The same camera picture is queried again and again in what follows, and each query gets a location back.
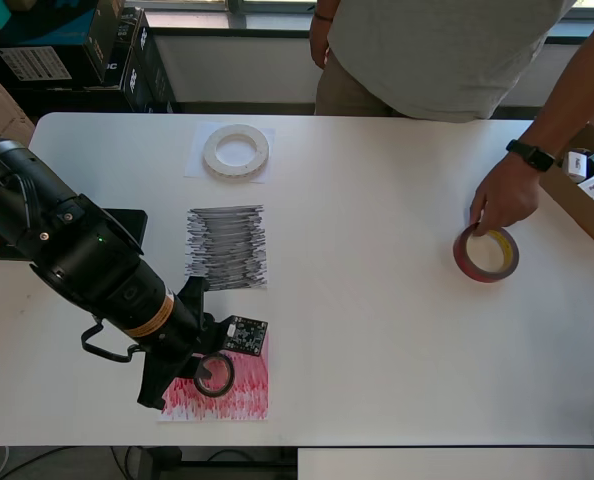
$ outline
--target bracelet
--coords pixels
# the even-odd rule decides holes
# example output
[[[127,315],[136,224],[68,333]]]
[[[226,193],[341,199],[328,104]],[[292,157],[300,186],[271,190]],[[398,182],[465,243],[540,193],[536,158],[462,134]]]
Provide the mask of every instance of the bracelet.
[[[317,19],[317,20],[323,20],[324,22],[330,22],[333,23],[333,19],[332,17],[324,17],[323,15],[318,14],[316,11],[315,13],[313,13],[313,16]]]

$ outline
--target open cardboard box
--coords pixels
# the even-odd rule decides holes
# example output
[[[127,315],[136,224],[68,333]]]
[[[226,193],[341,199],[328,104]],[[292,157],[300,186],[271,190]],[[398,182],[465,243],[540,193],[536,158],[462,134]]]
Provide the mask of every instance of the open cardboard box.
[[[594,152],[594,125],[586,125],[573,137],[564,152],[573,148],[586,148]],[[573,220],[594,240],[594,200],[592,197],[568,178],[558,165],[554,165],[543,174],[540,183],[552,199],[573,217]]]

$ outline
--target white table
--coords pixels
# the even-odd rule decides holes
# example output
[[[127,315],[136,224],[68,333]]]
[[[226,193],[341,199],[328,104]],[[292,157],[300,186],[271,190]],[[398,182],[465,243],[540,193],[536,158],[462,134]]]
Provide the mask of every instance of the white table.
[[[594,480],[594,449],[299,449],[299,480]]]
[[[202,121],[276,129],[270,181],[184,178]],[[81,350],[88,314],[0,263],[0,444],[594,444],[594,242],[544,196],[483,285],[451,245],[526,122],[54,114],[31,149],[76,191],[150,219],[146,259],[184,281],[186,211],[263,203],[269,287],[210,293],[270,322],[268,421],[160,424],[142,358]],[[106,329],[101,346],[130,343]]]

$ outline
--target person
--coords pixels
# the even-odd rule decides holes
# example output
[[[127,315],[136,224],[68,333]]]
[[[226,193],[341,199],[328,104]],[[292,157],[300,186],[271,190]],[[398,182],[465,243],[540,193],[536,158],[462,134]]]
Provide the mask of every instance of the person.
[[[318,0],[310,27],[324,69],[316,114],[489,118],[575,0]],[[556,156],[594,116],[594,32],[572,57],[521,144]],[[509,152],[477,188],[477,235],[538,206],[542,171]]]

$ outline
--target hand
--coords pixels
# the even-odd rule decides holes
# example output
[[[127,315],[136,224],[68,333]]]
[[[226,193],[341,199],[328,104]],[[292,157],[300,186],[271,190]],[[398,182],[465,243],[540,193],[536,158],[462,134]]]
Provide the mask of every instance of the hand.
[[[519,155],[506,155],[475,192],[470,206],[470,224],[479,221],[479,226],[474,235],[481,236],[488,230],[507,227],[537,210],[539,175],[540,172]]]
[[[310,56],[315,64],[323,69],[328,60],[328,32],[331,22],[313,17],[310,22]]]

